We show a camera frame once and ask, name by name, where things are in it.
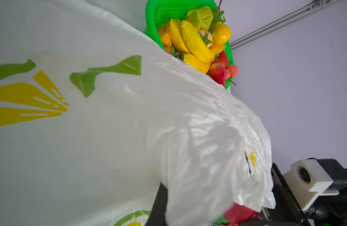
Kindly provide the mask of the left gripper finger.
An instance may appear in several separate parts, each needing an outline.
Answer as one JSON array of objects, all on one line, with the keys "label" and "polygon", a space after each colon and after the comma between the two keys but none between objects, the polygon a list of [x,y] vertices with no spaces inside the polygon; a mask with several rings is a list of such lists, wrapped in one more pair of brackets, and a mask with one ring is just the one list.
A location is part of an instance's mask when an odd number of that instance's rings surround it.
[{"label": "left gripper finger", "polygon": [[166,210],[168,201],[168,190],[161,183],[150,213],[150,216],[145,226],[167,226],[166,223]]}]

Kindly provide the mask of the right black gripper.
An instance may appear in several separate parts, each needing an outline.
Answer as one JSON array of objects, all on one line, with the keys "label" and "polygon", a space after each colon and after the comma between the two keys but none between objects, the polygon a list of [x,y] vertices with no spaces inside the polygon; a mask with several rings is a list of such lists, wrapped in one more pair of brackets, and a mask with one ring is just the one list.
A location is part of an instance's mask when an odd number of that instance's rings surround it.
[{"label": "right black gripper", "polygon": [[319,196],[304,211],[300,208],[283,174],[276,164],[272,165],[271,175],[274,182],[273,194],[275,209],[263,208],[262,219],[238,223],[239,226],[347,226],[347,184],[335,196]]}]

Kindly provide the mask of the fake pink dragon fruit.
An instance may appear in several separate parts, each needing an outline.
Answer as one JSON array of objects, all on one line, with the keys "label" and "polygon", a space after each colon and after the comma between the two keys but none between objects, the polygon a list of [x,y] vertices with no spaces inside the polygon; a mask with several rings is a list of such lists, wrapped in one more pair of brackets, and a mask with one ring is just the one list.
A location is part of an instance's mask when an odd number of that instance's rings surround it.
[{"label": "fake pink dragon fruit", "polygon": [[233,204],[227,211],[224,212],[225,223],[228,223],[230,226],[237,226],[238,223],[249,221],[254,218],[262,220],[261,214],[259,212],[253,211],[252,209],[239,205]]}]

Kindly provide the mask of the white plastic bag lemon print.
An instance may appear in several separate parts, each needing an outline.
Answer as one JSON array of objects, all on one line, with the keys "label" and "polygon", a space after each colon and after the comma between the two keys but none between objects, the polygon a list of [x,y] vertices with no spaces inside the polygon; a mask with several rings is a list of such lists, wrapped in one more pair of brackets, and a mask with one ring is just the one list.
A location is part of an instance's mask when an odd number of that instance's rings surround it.
[{"label": "white plastic bag lemon print", "polygon": [[0,226],[170,226],[274,208],[260,118],[86,1],[0,1]]}]

